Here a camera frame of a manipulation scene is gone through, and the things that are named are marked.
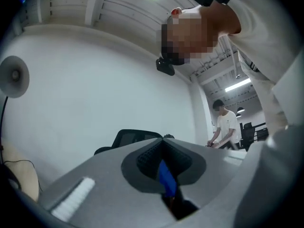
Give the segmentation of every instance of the white t-shirt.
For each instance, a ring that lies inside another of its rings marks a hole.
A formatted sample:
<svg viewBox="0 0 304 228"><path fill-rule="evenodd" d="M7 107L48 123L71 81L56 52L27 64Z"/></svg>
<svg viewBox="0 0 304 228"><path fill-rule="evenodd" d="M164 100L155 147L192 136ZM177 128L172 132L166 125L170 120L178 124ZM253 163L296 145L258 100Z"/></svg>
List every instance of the white t-shirt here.
<svg viewBox="0 0 304 228"><path fill-rule="evenodd" d="M230 0L241 32L229 39L277 83L301 49L301 36L292 18L277 0Z"/></svg>
<svg viewBox="0 0 304 228"><path fill-rule="evenodd" d="M237 124L237 116L232 111L228 111L228 113L224 116L219 116L218 127L220 128L222 139L228 134L229 128L231 128L235 129L235 131L233 131L230 141L233 143L238 143Z"/></svg>

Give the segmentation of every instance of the ceiling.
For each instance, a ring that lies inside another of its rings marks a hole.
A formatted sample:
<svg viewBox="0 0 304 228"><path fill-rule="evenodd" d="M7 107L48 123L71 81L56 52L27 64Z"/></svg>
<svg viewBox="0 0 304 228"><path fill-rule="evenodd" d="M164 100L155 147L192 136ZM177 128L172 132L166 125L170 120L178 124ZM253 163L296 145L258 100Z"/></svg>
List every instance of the ceiling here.
<svg viewBox="0 0 304 228"><path fill-rule="evenodd" d="M158 55L156 31L176 7L191 8L194 0L26 0L18 14L21 27L35 24L73 24L92 27L124 38ZM196 75L206 95L235 105L256 98L252 85L226 93L225 88L247 78L238 62L237 48L232 45L237 71L228 40L220 38L212 53L190 64L177 66L185 78Z"/></svg>

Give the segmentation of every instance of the fluorescent light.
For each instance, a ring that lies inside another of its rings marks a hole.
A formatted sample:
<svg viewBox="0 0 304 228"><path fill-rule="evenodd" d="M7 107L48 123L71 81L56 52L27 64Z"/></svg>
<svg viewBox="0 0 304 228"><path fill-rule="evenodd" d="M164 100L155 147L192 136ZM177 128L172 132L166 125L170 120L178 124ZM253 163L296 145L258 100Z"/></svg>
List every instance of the fluorescent light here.
<svg viewBox="0 0 304 228"><path fill-rule="evenodd" d="M248 84L248 83L250 83L250 82L251 82L251 80L250 80L250 78L248 78L248 79L246 79L246 80L244 80L244 81L242 81L242 82L239 82L239 83L237 83L237 84L235 84L235 85L233 85L233 86L230 86L230 87L226 88L225 91L228 92L228 91L230 91L230 90L239 88L239 87L241 87L241 86L243 86L243 85L245 85L245 84Z"/></svg>

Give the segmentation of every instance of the ceiling light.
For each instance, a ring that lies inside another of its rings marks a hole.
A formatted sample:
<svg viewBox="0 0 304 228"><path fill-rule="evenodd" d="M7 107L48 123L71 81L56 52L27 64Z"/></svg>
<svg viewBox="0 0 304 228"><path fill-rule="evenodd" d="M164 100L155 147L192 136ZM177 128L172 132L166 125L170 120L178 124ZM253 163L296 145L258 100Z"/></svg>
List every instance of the ceiling light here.
<svg viewBox="0 0 304 228"><path fill-rule="evenodd" d="M237 109L237 113L241 113L241 112L243 112L243 111L245 111L245 109L244 109L243 107L239 107L239 108Z"/></svg>
<svg viewBox="0 0 304 228"><path fill-rule="evenodd" d="M243 86L243 85L245 85L245 84L248 84L248 83L250 83L250 82L251 82L251 80L250 80L250 78L248 78L248 79L246 79L246 80L244 80L244 81L242 81L242 82L239 82L239 83L237 83L237 84L235 84L235 85L233 85L233 86L230 86L230 87L226 88L225 91L228 92L228 91L230 91L230 90L239 88L239 87L241 87L241 86Z"/></svg>

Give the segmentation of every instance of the headphone ear cup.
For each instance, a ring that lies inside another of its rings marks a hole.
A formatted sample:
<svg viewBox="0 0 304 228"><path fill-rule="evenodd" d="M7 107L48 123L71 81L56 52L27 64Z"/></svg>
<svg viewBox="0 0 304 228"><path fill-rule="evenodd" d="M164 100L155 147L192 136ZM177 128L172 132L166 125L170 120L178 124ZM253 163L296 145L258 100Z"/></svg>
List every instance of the headphone ear cup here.
<svg viewBox="0 0 304 228"><path fill-rule="evenodd" d="M175 75L175 70L172 64L167 64L163 62L161 59L156 60L156 68L158 71L165 73L167 75L173 76Z"/></svg>

